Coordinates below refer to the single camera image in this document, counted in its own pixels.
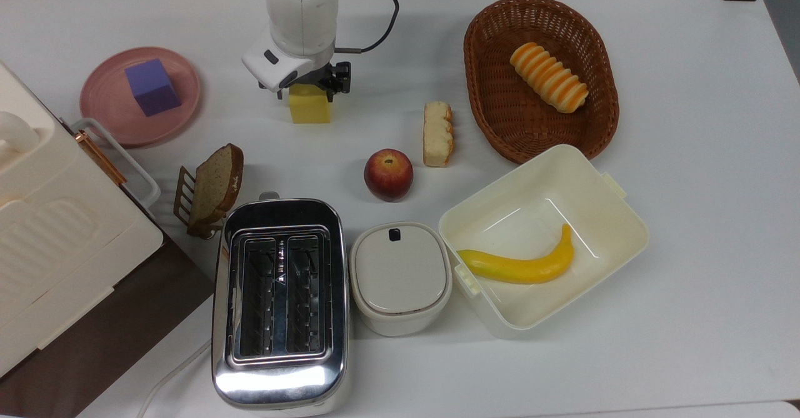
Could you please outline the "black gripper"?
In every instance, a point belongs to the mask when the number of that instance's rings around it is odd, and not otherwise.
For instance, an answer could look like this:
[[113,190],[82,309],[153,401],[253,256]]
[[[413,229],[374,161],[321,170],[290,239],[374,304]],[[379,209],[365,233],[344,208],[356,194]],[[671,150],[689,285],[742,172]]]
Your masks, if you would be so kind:
[[[317,79],[313,85],[325,91],[328,102],[334,101],[335,94],[348,94],[351,92],[351,63],[338,62],[335,65],[328,63],[326,67],[316,71]],[[279,100],[288,99],[289,87],[280,88],[277,92]]]

